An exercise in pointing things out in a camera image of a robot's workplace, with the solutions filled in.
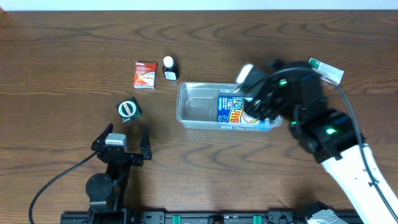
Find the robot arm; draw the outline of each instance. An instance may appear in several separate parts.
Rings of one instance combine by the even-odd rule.
[[[281,115],[290,121],[292,136],[337,181],[364,223],[397,223],[397,197],[363,144],[355,118],[328,108],[320,74],[307,62],[273,61],[268,68],[273,72],[246,64],[239,73],[240,91],[252,98],[244,111],[261,120]],[[316,217],[308,222],[322,223]]]

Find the plastic tray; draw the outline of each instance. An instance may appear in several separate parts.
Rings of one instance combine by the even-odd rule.
[[[184,128],[226,131],[270,131],[282,124],[278,116],[270,124],[217,122],[219,96],[242,96],[237,84],[183,82],[178,87],[176,118]]]

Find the cardboard box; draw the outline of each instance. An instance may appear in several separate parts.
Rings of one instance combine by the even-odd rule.
[[[136,62],[134,88],[155,88],[156,63]]]

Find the bottle cap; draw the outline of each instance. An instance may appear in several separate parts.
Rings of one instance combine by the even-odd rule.
[[[167,56],[163,59],[163,64],[164,66],[166,66],[167,68],[173,67],[174,65],[174,60],[172,57]]]

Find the colorful package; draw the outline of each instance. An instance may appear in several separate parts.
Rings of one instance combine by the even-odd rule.
[[[219,96],[217,121],[230,124],[270,124],[269,118],[260,121],[247,115],[243,111],[244,99],[252,100],[252,98]]]
[[[123,123],[132,121],[142,114],[141,109],[134,97],[119,103],[116,105],[116,109]]]
[[[155,88],[156,63],[136,62],[134,88]]]

